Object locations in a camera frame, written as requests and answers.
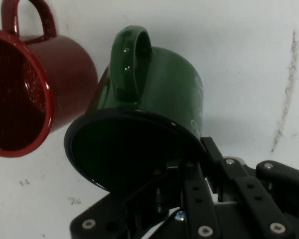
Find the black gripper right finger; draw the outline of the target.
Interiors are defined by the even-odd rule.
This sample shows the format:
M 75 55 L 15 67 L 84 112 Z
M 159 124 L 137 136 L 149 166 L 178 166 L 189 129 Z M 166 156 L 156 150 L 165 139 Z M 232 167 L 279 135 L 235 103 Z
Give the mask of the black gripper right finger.
M 201 139 L 203 170 L 220 203 L 232 202 L 245 225 L 238 231 L 255 239 L 299 239 L 299 170 L 265 160 L 250 168 L 224 157 L 211 137 Z

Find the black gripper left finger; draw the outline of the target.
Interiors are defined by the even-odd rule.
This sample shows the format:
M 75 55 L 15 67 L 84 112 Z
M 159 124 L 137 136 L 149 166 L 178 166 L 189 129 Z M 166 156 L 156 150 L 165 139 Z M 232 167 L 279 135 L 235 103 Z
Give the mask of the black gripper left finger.
M 214 204 L 198 163 L 180 164 L 133 192 L 111 192 L 70 224 L 73 239 L 219 239 Z

